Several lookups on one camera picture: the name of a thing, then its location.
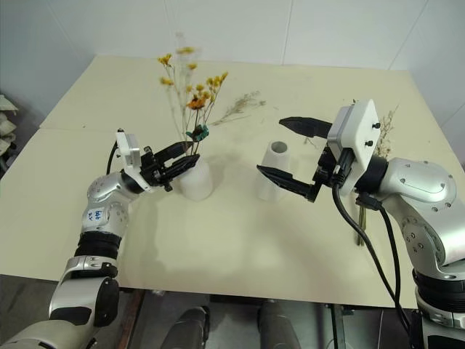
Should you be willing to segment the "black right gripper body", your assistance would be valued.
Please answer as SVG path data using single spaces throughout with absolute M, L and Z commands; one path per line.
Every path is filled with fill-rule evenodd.
M 339 156 L 335 156 L 326 144 L 320 158 L 318 167 L 312 180 L 317 187 L 327 186 L 332 188 L 338 185 L 342 188 L 349 174 L 349 148 L 343 148 Z

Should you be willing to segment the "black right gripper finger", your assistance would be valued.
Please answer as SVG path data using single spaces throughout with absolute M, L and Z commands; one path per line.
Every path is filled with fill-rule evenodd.
M 291 173 L 285 172 L 281 169 L 266 167 L 263 165 L 257 165 L 256 168 L 262 175 L 279 188 L 302 196 L 310 202 L 315 201 L 317 194 L 315 193 L 314 185 L 296 180 Z
M 326 139 L 332 123 L 320 119 L 292 116 L 281 119 L 279 124 L 305 137 L 319 137 Z

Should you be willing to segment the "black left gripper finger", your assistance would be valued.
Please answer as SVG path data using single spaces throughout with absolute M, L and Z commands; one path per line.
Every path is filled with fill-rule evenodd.
M 163 172 L 163 179 L 173 180 L 174 178 L 184 174 L 189 169 L 193 168 L 199 160 L 199 154 L 183 156 L 174 161 L 170 166 L 166 167 Z
M 164 148 L 163 150 L 154 153 L 153 157 L 156 161 L 168 161 L 180 157 L 189 148 L 190 143 L 188 141 L 176 142 Z

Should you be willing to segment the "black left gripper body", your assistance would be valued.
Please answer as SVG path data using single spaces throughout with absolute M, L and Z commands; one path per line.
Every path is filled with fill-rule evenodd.
M 152 187 L 163 187 L 166 192 L 172 191 L 173 188 L 170 184 L 172 180 L 163 179 L 163 172 L 170 165 L 166 165 L 167 161 L 156 161 L 153 157 L 154 152 L 152 152 L 150 146 L 145 146 L 143 151 L 140 172 L 143 179 Z

